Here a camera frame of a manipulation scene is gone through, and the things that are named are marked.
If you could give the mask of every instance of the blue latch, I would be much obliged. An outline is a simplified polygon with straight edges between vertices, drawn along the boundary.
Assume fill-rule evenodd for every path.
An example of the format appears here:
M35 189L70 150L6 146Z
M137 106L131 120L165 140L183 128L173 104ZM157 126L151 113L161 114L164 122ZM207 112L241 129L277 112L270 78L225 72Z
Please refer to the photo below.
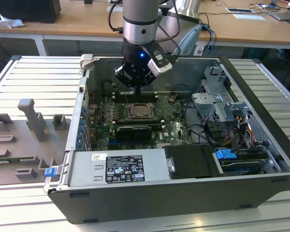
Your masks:
M58 168L46 168L44 176L45 177L56 177Z
M216 151L218 159L236 159L236 154L231 152L231 149L219 149Z

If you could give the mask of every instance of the wooden desk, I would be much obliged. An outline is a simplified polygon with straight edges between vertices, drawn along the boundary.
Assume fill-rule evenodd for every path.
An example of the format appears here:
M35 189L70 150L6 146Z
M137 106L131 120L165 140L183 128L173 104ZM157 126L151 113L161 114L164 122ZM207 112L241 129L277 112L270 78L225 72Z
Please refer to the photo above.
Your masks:
M250 3L257 1L251 0L224 0L228 7L249 8ZM258 3L269 4L269 0L259 0ZM287 7L286 4L279 3L281 7ZM200 5L199 12L208 13L228 13L226 5L216 6L216 2L206 0ZM290 45L290 24L280 22L267 14L258 14L266 21L237 19L232 14L209 14L209 21L212 30L217 34L218 42L234 42L247 44L289 44ZM205 15L200 16L204 23L207 23ZM201 34L201 40L208 39Z
M252 0L224 0L229 7L249 8ZM268 4L269 0L258 2ZM114 33L108 27L107 7L104 2L84 4L80 1L60 0L61 14L54 24L28 23L22 28L8 29L0 25L0 37L30 38L34 39L40 55L47 55L43 41L46 39L76 40L76 41L122 41L122 36ZM201 2L199 12L229 13L225 4L204 0ZM209 14L210 26L217 34L216 45L264 47L264 48L290 48L290 24L279 22L270 15L260 14L266 21L236 19L232 14ZM207 23L205 15L201 20ZM112 23L114 27L122 25L122 13L113 12ZM208 32L202 31L200 43L209 39Z

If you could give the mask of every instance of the motherboard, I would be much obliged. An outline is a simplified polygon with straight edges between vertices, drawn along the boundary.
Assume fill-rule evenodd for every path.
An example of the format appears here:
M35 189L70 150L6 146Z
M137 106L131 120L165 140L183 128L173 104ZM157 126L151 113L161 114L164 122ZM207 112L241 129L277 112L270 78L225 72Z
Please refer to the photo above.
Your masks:
M192 144L183 120L185 99L176 93L141 97L114 94L91 99L90 136L93 150L163 148Z

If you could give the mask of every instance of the table leg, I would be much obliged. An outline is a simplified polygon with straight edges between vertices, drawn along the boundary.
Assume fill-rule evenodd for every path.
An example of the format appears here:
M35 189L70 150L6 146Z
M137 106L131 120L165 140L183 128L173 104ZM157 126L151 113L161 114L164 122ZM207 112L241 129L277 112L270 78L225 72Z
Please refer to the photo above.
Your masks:
M206 45L207 45L207 41L198 41L197 44L196 44L196 46L195 46L193 55L194 56L202 56L204 47Z
M35 44L37 45L39 55L40 56L48 56L48 51L46 46L44 45L44 39L42 35L34 35L33 39L35 41Z
M77 52L82 52L82 45L80 40L76 40L76 50Z

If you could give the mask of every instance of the power supply label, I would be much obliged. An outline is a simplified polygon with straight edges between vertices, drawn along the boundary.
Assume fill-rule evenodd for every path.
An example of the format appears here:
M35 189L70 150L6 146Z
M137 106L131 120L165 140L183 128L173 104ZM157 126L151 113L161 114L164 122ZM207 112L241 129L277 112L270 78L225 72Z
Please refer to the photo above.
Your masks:
M105 171L108 184L145 181L142 156L108 156Z

